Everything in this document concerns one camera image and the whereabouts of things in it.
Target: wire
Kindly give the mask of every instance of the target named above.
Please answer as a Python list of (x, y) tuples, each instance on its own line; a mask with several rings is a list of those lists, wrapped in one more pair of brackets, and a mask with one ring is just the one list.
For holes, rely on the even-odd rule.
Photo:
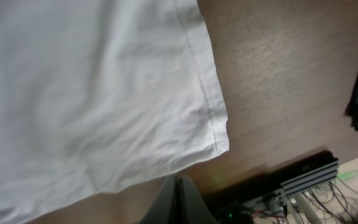
[[(330, 182), (330, 186), (331, 186), (331, 189), (333, 190), (333, 193), (335, 194), (335, 190), (334, 190), (334, 188), (333, 187), (335, 187), (338, 191), (339, 191), (339, 193), (341, 193), (341, 195), (343, 196), (343, 198), (344, 198), (344, 200), (347, 202), (347, 200), (346, 200), (346, 198), (347, 197), (345, 197), (344, 196), (344, 194), (342, 193), (342, 191), (341, 191), (341, 189), (339, 189), (339, 187), (337, 186), (337, 185), (335, 185), (335, 184), (333, 184), (332, 182)], [(350, 198), (350, 197), (348, 197), (349, 199), (351, 199), (351, 200), (353, 200), (353, 201), (355, 201), (355, 203), (357, 204), (357, 206), (358, 206), (358, 198)], [(351, 203), (349, 203), (349, 205), (352, 207), (352, 209), (354, 209), (357, 213), (358, 213), (358, 210), (351, 204)]]
[(341, 181), (341, 183), (342, 183), (343, 185), (345, 185), (345, 187), (347, 187), (349, 190), (351, 190), (351, 191), (353, 191), (354, 193), (358, 194), (357, 191), (355, 191), (353, 188), (349, 187), (349, 186), (348, 186), (347, 184), (345, 184), (345, 182), (343, 182), (341, 179), (338, 179), (338, 180)]
[(279, 216), (279, 215), (271, 215), (271, 214), (268, 214), (268, 213), (265, 213), (264, 211), (260, 211), (260, 210), (254, 210), (255, 213), (258, 213), (258, 214), (261, 214), (261, 215), (264, 215), (266, 217), (273, 217), (273, 218), (284, 218), (282, 216)]
[[(336, 185), (334, 185), (332, 182), (330, 182), (328, 185), (329, 185), (329, 188), (333, 191), (334, 197), (335, 197), (336, 200), (339, 202), (339, 204), (342, 206), (342, 208), (344, 209), (344, 211), (345, 211), (347, 214), (349, 214), (350, 218), (355, 222), (356, 219), (355, 219), (354, 216), (347, 210), (347, 208), (348, 208), (348, 203), (347, 203), (347, 200), (346, 200), (346, 198), (345, 198), (345, 195), (343, 195), (343, 193), (341, 192), (341, 190), (339, 190), (339, 188), (338, 188)], [(342, 204), (342, 202), (340, 201), (340, 199), (336, 196), (335, 190), (334, 190), (334, 186), (335, 186), (335, 188), (337, 188), (338, 191), (341, 193), (342, 198), (345, 200), (346, 207)]]
[(323, 203), (321, 203), (321, 202), (318, 200), (317, 196), (316, 196), (311, 190), (309, 191), (309, 193), (311, 194), (311, 196), (317, 201), (317, 203), (318, 203), (328, 214), (330, 214), (330, 215), (333, 216), (333, 217), (336, 217), (335, 214), (333, 214), (333, 212), (331, 212), (330, 210), (328, 210), (328, 208), (327, 208)]
[(297, 212), (297, 214), (298, 214), (298, 216), (299, 216), (299, 218), (300, 218), (302, 224), (305, 224), (305, 221), (303, 221), (303, 218), (302, 218), (302, 216), (301, 216), (301, 213), (300, 213), (300, 212)]
[(327, 204), (327, 203), (329, 203), (329, 202), (332, 202), (334, 199), (335, 199), (335, 197), (334, 197), (334, 195), (332, 194), (332, 196), (331, 196), (330, 199), (328, 199), (327, 201), (322, 201), (322, 200), (320, 200), (320, 202), (323, 203), (323, 204)]
[(323, 220), (324, 220), (324, 222), (326, 223), (327, 222), (327, 220), (329, 220), (329, 219), (334, 219), (334, 221), (335, 221), (335, 223), (338, 223), (337, 222), (337, 218), (336, 218), (336, 216), (333, 214), (333, 213), (329, 213), (327, 210), (325, 210), (325, 209), (322, 209), (321, 207), (319, 207), (319, 206), (317, 206), (314, 202), (317, 202), (316, 200), (313, 200), (313, 199), (311, 199), (311, 198), (309, 198), (305, 193), (302, 193), (303, 194), (303, 196), (305, 196), (309, 201), (310, 201), (310, 203), (312, 204), (312, 205), (314, 205), (318, 210), (321, 210), (321, 211), (323, 211), (323, 214), (324, 214), (324, 218), (322, 218)]

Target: brown wooden surface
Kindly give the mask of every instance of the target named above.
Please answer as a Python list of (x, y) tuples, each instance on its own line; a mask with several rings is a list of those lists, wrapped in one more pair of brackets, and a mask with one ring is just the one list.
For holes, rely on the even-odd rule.
[[(326, 145), (358, 157), (344, 116), (358, 71), (358, 1), (199, 0), (229, 115), (230, 151), (182, 172), (207, 194)], [(33, 223), (132, 223), (161, 180)]]

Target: cable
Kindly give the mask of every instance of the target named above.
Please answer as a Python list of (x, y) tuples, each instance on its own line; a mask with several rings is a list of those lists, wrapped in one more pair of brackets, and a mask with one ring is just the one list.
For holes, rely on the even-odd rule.
[(302, 218), (302, 216), (301, 216), (301, 213), (300, 213), (300, 212), (297, 212), (297, 214), (298, 214), (298, 216), (299, 216), (299, 218), (300, 218), (302, 224), (305, 224), (305, 221), (303, 221), (303, 218)]
[(342, 183), (343, 185), (345, 185), (345, 187), (347, 187), (349, 190), (351, 190), (351, 191), (353, 191), (354, 193), (358, 194), (357, 191), (355, 191), (353, 188), (349, 187), (349, 186), (348, 186), (347, 184), (345, 184), (345, 182), (343, 182), (341, 179), (338, 179), (338, 180), (341, 181), (341, 183)]
[(271, 214), (268, 214), (268, 213), (265, 213), (264, 211), (260, 211), (260, 210), (254, 210), (255, 213), (258, 213), (258, 214), (261, 214), (261, 215), (264, 215), (266, 217), (272, 217), (272, 218), (284, 218), (282, 216), (279, 216), (279, 215), (271, 215)]
[(320, 202), (321, 202), (321, 203), (324, 203), (324, 204), (325, 204), (325, 203), (329, 203), (329, 202), (332, 202), (332, 201), (334, 200), (334, 198), (335, 198), (334, 195), (332, 195), (331, 198), (328, 199), (327, 201), (321, 201), (321, 200), (320, 200)]
[[(310, 201), (310, 203), (312, 204), (312, 205), (314, 205), (318, 210), (321, 210), (321, 211), (323, 211), (323, 214), (324, 214), (324, 221), (326, 222), (326, 220), (329, 220), (329, 219), (331, 219), (331, 218), (333, 218), (334, 219), (334, 221), (335, 221), (335, 223), (338, 223), (337, 222), (337, 218), (335, 217), (335, 215), (333, 214), (333, 213), (330, 213), (329, 211), (327, 211), (327, 210), (324, 210), (324, 209), (322, 209), (321, 207), (319, 207), (319, 206), (317, 206), (314, 202), (317, 202), (316, 200), (313, 200), (313, 199), (311, 199), (311, 198), (309, 198), (305, 193), (302, 193), (303, 194), (303, 196), (305, 196), (309, 201)], [(329, 218), (326, 218), (325, 217), (325, 213), (327, 213), (328, 215), (330, 215), (330, 217)]]
[(316, 196), (311, 190), (309, 191), (309, 193), (310, 193), (311, 196), (316, 200), (316, 202), (317, 202), (328, 214), (330, 214), (330, 215), (333, 216), (333, 217), (336, 217), (335, 214), (333, 214), (333, 212), (331, 212), (330, 210), (328, 210), (328, 208), (318, 200), (317, 196)]
[[(333, 184), (332, 182), (330, 182), (329, 183), (330, 184), (330, 187), (331, 187), (331, 189), (333, 190), (333, 193), (335, 194), (335, 190), (334, 190), (334, 187), (339, 191), (339, 193), (342, 195), (342, 197), (344, 198), (344, 200), (346, 201), (346, 203), (347, 203), (347, 197), (345, 197), (344, 196), (344, 194), (342, 193), (342, 191), (341, 191), (341, 189), (339, 189), (339, 187), (336, 185), (336, 184)], [(350, 198), (350, 197), (348, 197), (349, 199), (352, 199), (352, 200), (354, 200), (355, 201), (355, 203), (357, 204), (357, 206), (358, 206), (358, 198)], [(351, 203), (349, 203), (349, 205), (352, 207), (352, 209), (354, 209), (357, 213), (358, 213), (358, 210), (351, 204)]]
[(342, 206), (342, 208), (344, 209), (344, 211), (345, 211), (347, 214), (349, 214), (350, 218), (355, 222), (356, 219), (355, 219), (354, 216), (347, 210), (347, 208), (348, 208), (348, 203), (347, 203), (347, 200), (346, 200), (346, 198), (345, 198), (345, 195), (343, 195), (343, 193), (341, 192), (341, 190), (339, 190), (338, 187), (336, 187), (336, 185), (335, 185), (335, 188), (337, 188), (337, 189), (339, 190), (339, 192), (340, 192), (341, 195), (342, 195), (342, 198), (345, 200), (346, 207), (342, 204), (342, 202), (340, 201), (340, 199), (336, 196), (335, 190), (334, 190), (334, 187), (333, 187), (333, 186), (334, 186), (333, 183), (330, 182), (328, 185), (329, 185), (329, 188), (333, 191), (334, 197), (335, 197), (336, 200), (339, 202), (339, 204)]
[[(325, 202), (322, 202), (322, 201), (320, 201), (321, 203), (323, 203), (323, 204), (325, 204), (326, 206), (328, 206), (328, 205), (330, 205), (330, 204), (328, 204), (328, 203), (325, 203)], [(329, 214), (326, 210), (323, 210), (323, 209), (320, 209), (320, 210), (322, 210), (324, 213), (327, 213), (327, 214)], [(339, 217), (339, 216), (341, 216), (342, 214), (344, 214), (345, 213), (345, 211), (343, 211), (343, 212), (339, 212), (339, 213), (334, 213), (333, 211), (331, 211), (330, 210), (330, 212), (332, 212), (333, 214), (335, 214), (335, 217)]]

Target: wood grain surface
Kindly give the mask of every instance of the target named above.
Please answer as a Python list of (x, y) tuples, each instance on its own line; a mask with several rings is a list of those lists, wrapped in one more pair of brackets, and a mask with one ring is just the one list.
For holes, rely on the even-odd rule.
[[(344, 115), (358, 72), (358, 1), (199, 0), (226, 102), (230, 151), (181, 174), (208, 194), (320, 146), (358, 157)], [(161, 180), (97, 195), (33, 223), (133, 223)]]

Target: white t-shirt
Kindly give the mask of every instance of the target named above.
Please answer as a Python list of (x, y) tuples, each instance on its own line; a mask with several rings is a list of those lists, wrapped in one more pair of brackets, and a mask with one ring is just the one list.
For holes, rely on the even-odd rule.
[(0, 223), (229, 149), (196, 0), (0, 0)]

